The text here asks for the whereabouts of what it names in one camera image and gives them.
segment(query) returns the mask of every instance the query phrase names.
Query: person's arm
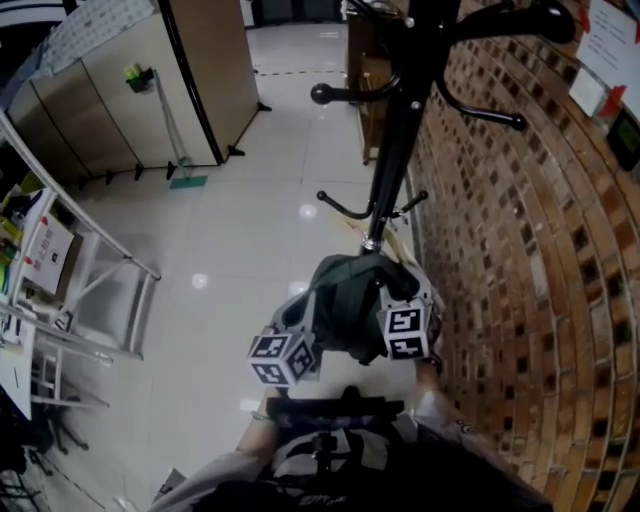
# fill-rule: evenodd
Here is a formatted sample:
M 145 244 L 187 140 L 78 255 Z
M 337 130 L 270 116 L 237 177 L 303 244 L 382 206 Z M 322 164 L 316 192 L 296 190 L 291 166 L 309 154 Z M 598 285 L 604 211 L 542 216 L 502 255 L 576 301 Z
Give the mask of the person's arm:
M 277 390 L 268 389 L 256 412 L 266 416 L 267 399 L 276 396 L 279 396 Z M 276 446 L 276 433 L 273 422 L 253 419 L 235 451 L 216 457 L 155 502 L 149 512 L 187 512 L 223 482 L 255 480 L 271 461 Z
M 276 388 L 267 389 L 256 411 L 263 419 L 251 420 L 236 447 L 236 452 L 253 455 L 263 464 L 271 461 L 276 449 L 278 428 L 274 422 L 266 419 L 267 399 L 279 396 Z
M 415 390 L 412 414 L 414 421 L 443 441 L 463 447 L 501 472 L 513 485 L 511 497 L 513 503 L 518 505 L 513 510 L 552 510 L 547 499 L 514 473 L 491 443 L 453 407 L 440 389 L 435 366 L 416 360 Z

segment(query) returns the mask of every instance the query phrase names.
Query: chair leg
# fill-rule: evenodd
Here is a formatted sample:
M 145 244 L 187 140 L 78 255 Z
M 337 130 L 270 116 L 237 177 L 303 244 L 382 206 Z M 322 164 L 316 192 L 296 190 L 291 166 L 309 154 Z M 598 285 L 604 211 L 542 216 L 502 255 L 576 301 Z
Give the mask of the chair leg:
M 46 469 L 43 465 L 42 465 L 42 461 L 40 460 L 40 457 L 38 456 L 38 454 L 36 452 L 34 452 L 33 450 L 29 450 L 29 460 L 34 463 L 36 466 L 38 466 L 42 472 L 47 475 L 47 476 L 53 476 L 53 471 L 51 471 L 50 469 Z
M 81 450 L 84 450 L 86 452 L 89 449 L 89 445 L 82 439 L 80 439 L 80 436 L 76 434 L 76 432 L 69 425 L 67 425 L 62 420 L 62 418 L 60 418 L 59 427 L 60 430 L 62 430 L 69 439 L 71 439 L 76 445 L 78 445 Z
M 53 438 L 56 440 L 56 446 L 58 450 L 62 452 L 64 455 L 69 455 L 69 450 L 67 450 L 64 446 L 62 446 L 62 438 L 60 437 L 60 423 L 57 419 L 49 420 L 49 424 L 51 425 L 51 432 L 53 432 Z

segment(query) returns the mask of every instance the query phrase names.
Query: cardboard box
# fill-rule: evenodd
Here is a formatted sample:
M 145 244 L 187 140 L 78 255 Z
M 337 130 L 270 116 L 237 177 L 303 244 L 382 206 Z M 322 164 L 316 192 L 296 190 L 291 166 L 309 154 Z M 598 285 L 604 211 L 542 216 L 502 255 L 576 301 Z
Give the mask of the cardboard box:
M 23 255 L 26 263 L 24 277 L 56 295 L 73 234 L 51 214 L 44 215 L 35 230 L 33 247 Z

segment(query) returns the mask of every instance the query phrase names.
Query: wall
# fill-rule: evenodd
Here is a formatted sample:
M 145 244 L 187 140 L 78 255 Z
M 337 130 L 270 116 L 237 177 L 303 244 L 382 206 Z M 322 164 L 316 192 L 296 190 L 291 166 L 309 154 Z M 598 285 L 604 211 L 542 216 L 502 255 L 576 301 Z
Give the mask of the wall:
M 434 92 L 411 164 L 430 193 L 415 234 L 448 306 L 456 406 L 556 510 L 618 511 L 640 470 L 640 185 L 567 94 L 581 33 L 452 51 L 454 94 L 530 127 L 465 118 Z
M 18 131 L 62 183 L 131 170 L 138 162 L 175 162 L 155 89 L 135 94 L 125 83 L 125 68 L 136 62 L 157 69 L 190 163 L 216 164 L 162 17 L 154 14 L 58 75 L 26 82 L 11 104 Z

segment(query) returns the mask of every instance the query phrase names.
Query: black bag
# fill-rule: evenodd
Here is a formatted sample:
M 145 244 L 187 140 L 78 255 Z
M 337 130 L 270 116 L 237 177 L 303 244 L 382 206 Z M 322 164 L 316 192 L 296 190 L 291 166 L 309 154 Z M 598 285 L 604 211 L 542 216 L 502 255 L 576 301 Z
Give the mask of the black bag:
M 318 265 L 309 290 L 285 311 L 285 324 L 299 321 L 308 294 L 315 291 L 315 343 L 323 350 L 347 352 L 367 365 L 387 355 L 376 317 L 382 285 L 387 285 L 395 300 L 411 300 L 420 288 L 408 270 L 382 254 L 327 256 Z

